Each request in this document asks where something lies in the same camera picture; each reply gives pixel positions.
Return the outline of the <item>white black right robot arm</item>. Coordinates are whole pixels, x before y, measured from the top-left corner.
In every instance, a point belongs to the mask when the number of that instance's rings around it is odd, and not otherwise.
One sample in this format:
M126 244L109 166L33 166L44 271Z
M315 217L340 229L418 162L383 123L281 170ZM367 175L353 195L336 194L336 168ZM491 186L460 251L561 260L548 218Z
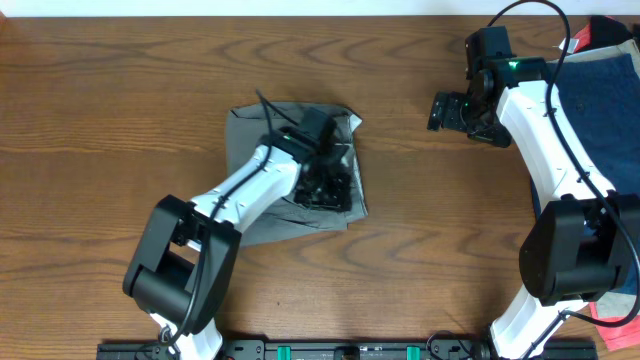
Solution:
M502 51L471 57L467 78L467 91L437 94L429 128L515 145L538 212L519 250L522 284L505 312L483 339L435 340L430 350L439 359L593 359L593 343L555 333L638 267L639 198L619 192L588 154L555 66Z

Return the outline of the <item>grey shorts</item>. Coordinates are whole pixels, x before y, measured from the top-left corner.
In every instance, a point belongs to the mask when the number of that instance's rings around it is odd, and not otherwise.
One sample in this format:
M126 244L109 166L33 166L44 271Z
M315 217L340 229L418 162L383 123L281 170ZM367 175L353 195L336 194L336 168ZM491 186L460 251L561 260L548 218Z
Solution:
M288 195L274 202L243 232L240 243L242 247L278 242L325 231L345 230L349 224L368 215L354 135L362 119L352 110L339 105L277 102L275 106L295 121L299 121L308 108L318 109L335 118L338 142L348 146L342 158L342 164L347 167L348 174L352 176L350 185L352 206L345 212L315 210L294 203L293 196ZM266 133L266 118L261 106L251 105L229 111L225 128L229 174L233 174L249 160L260 137Z

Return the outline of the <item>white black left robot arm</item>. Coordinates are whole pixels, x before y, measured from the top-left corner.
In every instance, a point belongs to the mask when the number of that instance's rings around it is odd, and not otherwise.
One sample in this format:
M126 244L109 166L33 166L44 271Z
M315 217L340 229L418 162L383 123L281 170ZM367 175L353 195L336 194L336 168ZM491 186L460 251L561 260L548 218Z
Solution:
M305 210L351 208L335 118L316 108L267 127L250 159L212 190L153 208L123 280L123 291L161 326L158 339L130 346L125 359L213 359L214 324L241 236L272 204L291 196Z

